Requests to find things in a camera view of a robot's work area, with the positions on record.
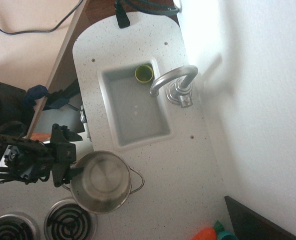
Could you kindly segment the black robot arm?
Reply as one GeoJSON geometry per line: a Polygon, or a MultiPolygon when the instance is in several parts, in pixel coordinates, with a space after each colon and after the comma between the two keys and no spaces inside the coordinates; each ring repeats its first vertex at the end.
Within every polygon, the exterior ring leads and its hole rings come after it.
{"type": "Polygon", "coordinates": [[[82,137],[65,125],[52,125],[49,143],[0,134],[0,184],[53,180],[56,188],[83,172],[76,163],[74,142],[82,137]]]}

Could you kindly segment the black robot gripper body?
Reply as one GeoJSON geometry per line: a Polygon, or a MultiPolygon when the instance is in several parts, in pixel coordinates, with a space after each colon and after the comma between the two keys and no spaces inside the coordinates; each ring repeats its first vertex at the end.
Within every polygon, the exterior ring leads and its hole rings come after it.
{"type": "Polygon", "coordinates": [[[76,161],[76,147],[72,141],[67,141],[61,131],[59,124],[52,125],[50,138],[51,153],[54,157],[52,171],[52,179],[55,187],[65,184],[65,173],[71,164],[76,161]]]}

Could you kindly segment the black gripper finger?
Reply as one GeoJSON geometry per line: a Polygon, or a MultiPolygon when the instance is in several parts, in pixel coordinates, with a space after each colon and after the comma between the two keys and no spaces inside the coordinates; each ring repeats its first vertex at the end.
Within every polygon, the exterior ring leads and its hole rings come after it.
{"type": "Polygon", "coordinates": [[[65,173],[65,180],[71,181],[74,177],[81,174],[83,170],[84,170],[84,167],[73,167],[73,168],[70,167],[65,173]]]}
{"type": "Polygon", "coordinates": [[[75,132],[72,132],[67,126],[63,125],[61,127],[61,131],[62,134],[64,136],[64,138],[68,141],[68,142],[78,142],[78,141],[82,141],[82,136],[78,135],[75,132]]]}

